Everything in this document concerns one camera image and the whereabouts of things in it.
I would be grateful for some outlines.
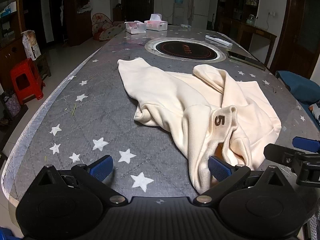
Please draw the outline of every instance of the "red plastic stool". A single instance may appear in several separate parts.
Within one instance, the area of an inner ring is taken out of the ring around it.
[[[21,105],[25,98],[32,95],[35,95],[38,100],[43,98],[41,89],[43,86],[45,87],[45,84],[31,58],[27,58],[15,65],[10,70],[10,76],[14,91]]]

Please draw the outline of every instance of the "star-patterned tablecloth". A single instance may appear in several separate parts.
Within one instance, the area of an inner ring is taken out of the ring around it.
[[[156,56],[144,45],[159,37],[185,37],[205,41],[227,54],[225,47],[206,40],[215,32],[169,26],[167,31],[145,34],[122,32],[103,46],[86,64],[71,73],[52,102],[39,113],[42,118],[29,124],[26,138],[18,140],[4,175],[3,188],[20,200],[45,164],[70,169],[79,163],[90,164],[111,155],[114,171],[109,186],[128,199],[132,196],[175,197],[197,195],[188,176],[185,157],[171,135],[159,127],[143,126],[133,120],[137,102],[126,94],[119,72],[119,59],[142,57],[165,71],[192,73],[199,63]],[[250,56],[234,41],[232,51]],[[257,81],[282,122],[277,144],[292,147],[295,136],[318,139],[319,132],[300,104],[268,70],[226,58],[209,63],[225,69],[236,81]],[[270,164],[265,161],[261,169]],[[294,184],[295,176],[281,167]]]

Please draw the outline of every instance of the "cream sweatshirt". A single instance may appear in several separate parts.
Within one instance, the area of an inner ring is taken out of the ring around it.
[[[139,103],[133,119],[172,134],[199,193],[216,181],[210,156],[254,170],[264,147],[279,136],[281,122],[256,81],[236,82],[206,64],[195,66],[193,75],[165,72],[142,58],[118,64],[126,92]]]

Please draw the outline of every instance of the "wooden console table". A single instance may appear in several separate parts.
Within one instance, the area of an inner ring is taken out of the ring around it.
[[[219,23],[219,32],[220,33],[223,33],[223,26],[224,25],[229,25],[229,26],[231,26],[233,28],[238,29],[238,36],[237,36],[237,39],[236,39],[236,42],[238,44],[241,43],[241,39],[242,39],[242,36],[243,36],[244,32],[248,32],[248,33],[251,34],[250,41],[251,41],[251,38],[252,38],[252,34],[256,34],[256,35],[259,35],[259,36],[262,36],[264,38],[269,39],[270,40],[270,45],[269,45],[269,49],[268,49],[266,60],[264,62],[264,65],[267,67],[268,62],[270,60],[271,52],[273,50],[273,46],[275,44],[275,40],[277,38],[276,35],[274,35],[272,33],[269,33],[269,32],[267,32],[267,31],[265,31],[263,29],[260,29],[258,27],[255,27],[255,26],[249,25],[247,23],[241,22],[239,20],[231,19],[231,18],[228,18],[228,17],[221,17],[220,23]]]

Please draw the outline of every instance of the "white remote control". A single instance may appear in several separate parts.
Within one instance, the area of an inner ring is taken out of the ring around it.
[[[205,37],[207,39],[209,39],[209,40],[215,41],[215,42],[220,43],[222,45],[225,45],[227,47],[232,47],[232,43],[230,43],[228,41],[225,41],[225,40],[222,40],[222,39],[219,39],[219,38],[214,38],[214,37],[212,37],[210,35],[206,35]]]

